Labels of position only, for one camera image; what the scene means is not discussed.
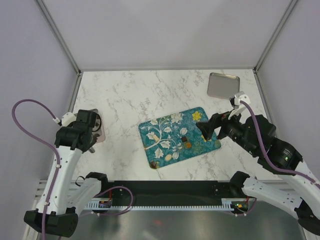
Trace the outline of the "metal box lid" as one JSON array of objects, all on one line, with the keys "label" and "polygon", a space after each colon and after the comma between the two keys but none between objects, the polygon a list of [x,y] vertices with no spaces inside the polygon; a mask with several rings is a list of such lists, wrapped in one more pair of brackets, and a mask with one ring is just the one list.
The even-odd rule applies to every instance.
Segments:
[{"label": "metal box lid", "polygon": [[240,91],[240,78],[235,75],[212,72],[209,75],[207,95],[229,99]]}]

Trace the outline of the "metal tongs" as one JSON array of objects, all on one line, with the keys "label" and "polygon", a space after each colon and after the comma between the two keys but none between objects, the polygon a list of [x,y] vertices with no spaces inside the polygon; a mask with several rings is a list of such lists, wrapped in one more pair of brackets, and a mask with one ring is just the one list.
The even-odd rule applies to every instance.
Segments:
[{"label": "metal tongs", "polygon": [[89,149],[89,151],[90,151],[90,153],[95,153],[95,149],[93,148],[93,147],[91,147],[90,149]]}]

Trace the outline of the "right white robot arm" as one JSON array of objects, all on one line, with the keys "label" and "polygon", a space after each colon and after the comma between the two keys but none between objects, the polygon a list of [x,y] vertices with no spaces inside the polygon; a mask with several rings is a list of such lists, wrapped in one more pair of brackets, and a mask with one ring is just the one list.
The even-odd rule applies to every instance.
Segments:
[{"label": "right white robot arm", "polygon": [[298,224],[314,235],[320,234],[320,181],[313,175],[302,155],[288,142],[275,136],[276,126],[263,115],[251,114],[240,122],[241,115],[216,113],[196,126],[205,140],[210,140],[219,128],[218,139],[228,137],[247,151],[265,170],[289,184],[296,194],[264,186],[248,174],[237,171],[231,178],[228,191],[233,197],[243,194],[287,212]]}]

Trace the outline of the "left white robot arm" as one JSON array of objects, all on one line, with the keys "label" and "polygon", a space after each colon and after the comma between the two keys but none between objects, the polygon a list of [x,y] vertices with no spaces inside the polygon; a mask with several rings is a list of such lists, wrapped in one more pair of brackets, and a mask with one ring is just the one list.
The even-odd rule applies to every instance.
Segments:
[{"label": "left white robot arm", "polygon": [[107,175],[90,172],[83,184],[68,195],[75,167],[83,153],[97,141],[93,123],[73,122],[56,133],[53,162],[44,192],[34,210],[28,210],[24,222],[39,233],[69,238],[78,225],[80,213],[95,196],[105,197],[110,190]]}]

